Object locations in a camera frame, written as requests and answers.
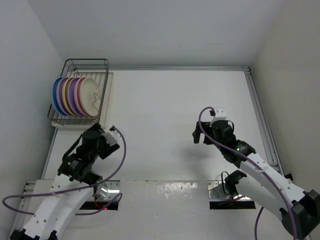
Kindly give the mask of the cream plate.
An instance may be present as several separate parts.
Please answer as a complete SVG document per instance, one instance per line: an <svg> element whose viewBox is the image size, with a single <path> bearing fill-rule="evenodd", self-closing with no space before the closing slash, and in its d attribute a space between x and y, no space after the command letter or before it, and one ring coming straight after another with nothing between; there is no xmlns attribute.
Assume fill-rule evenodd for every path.
<svg viewBox="0 0 320 240"><path fill-rule="evenodd" d="M101 103L101 90L98 83L90 77L86 77L80 86L80 100L88 116L96 117Z"/></svg>

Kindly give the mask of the blue plate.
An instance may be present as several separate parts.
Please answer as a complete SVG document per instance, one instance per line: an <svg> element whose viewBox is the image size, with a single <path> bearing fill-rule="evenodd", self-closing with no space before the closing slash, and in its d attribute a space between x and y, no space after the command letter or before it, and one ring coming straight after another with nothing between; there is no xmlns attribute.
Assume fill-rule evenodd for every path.
<svg viewBox="0 0 320 240"><path fill-rule="evenodd" d="M58 101L57 101L57 87L58 87L58 83L60 82L60 80L62 80L62 77L58 77L54 83L52 84L51 87L51 103L52 106L54 107L54 109L61 115L64 115L63 111L61 110L61 108L59 107Z"/></svg>

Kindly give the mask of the orange plate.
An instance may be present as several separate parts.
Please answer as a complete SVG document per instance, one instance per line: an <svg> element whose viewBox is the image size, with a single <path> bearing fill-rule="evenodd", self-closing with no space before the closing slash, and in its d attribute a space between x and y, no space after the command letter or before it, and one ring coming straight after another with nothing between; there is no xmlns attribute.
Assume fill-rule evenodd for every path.
<svg viewBox="0 0 320 240"><path fill-rule="evenodd" d="M68 102L68 85L70 83L70 81L73 79L73 77L69 77L63 84L62 87L62 100L63 100L63 104L67 110L67 112L69 113L70 116L75 116L75 113L71 110L70 106L69 106L69 102Z"/></svg>

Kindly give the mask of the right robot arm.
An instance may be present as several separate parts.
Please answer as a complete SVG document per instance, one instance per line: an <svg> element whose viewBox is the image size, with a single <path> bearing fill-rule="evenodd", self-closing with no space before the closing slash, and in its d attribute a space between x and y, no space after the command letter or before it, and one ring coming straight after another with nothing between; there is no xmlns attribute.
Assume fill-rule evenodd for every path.
<svg viewBox="0 0 320 240"><path fill-rule="evenodd" d="M239 140L226 119L198 121L192 134L199 143L215 145L236 170L211 188L214 199L248 197L280 220L295 240L305 239L320 224L320 195L306 191L272 168L248 143Z"/></svg>

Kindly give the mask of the pink plate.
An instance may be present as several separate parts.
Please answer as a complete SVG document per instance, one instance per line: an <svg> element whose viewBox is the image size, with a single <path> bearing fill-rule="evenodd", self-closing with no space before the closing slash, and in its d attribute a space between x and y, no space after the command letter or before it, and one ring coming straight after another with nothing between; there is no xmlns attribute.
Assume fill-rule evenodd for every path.
<svg viewBox="0 0 320 240"><path fill-rule="evenodd" d="M81 98L80 98L80 87L81 87L81 83L85 80L85 77L81 77L76 85L75 85L75 103L77 104L77 108L79 109L79 111L82 113L83 116L88 116L88 113L84 110L83 106L82 106L82 102L81 102Z"/></svg>

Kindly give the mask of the lilac plate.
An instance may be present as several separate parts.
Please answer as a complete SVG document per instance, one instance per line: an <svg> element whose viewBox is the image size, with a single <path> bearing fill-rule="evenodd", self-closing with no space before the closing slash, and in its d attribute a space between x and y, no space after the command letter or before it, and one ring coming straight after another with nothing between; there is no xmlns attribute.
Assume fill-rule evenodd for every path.
<svg viewBox="0 0 320 240"><path fill-rule="evenodd" d="M67 111L64 102L63 102L63 86L64 83L66 82L66 80L68 79L68 77L63 77L57 85L57 89L56 89L56 99L57 99L57 103L59 105L59 108L61 109L61 111L63 112L63 115L68 116L69 112Z"/></svg>
<svg viewBox="0 0 320 240"><path fill-rule="evenodd" d="M76 102L75 102L75 85L79 79L80 79L79 77L74 77L67 84L67 101L68 101L68 104L69 104L69 107L70 107L72 113L75 116L80 115L80 112L79 112L77 105L76 105Z"/></svg>

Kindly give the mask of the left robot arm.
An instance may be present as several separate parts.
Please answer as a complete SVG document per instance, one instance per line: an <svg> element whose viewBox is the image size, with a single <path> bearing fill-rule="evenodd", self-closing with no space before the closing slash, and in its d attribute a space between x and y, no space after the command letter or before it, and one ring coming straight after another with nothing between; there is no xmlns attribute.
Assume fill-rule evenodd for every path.
<svg viewBox="0 0 320 240"><path fill-rule="evenodd" d="M105 131L99 123L84 131L62 156L49 192L30 194L31 198L42 197L43 201L31 219L9 238L58 240L82 205L111 179L94 173L92 166L97 158L104 160L120 148L118 132L115 126Z"/></svg>

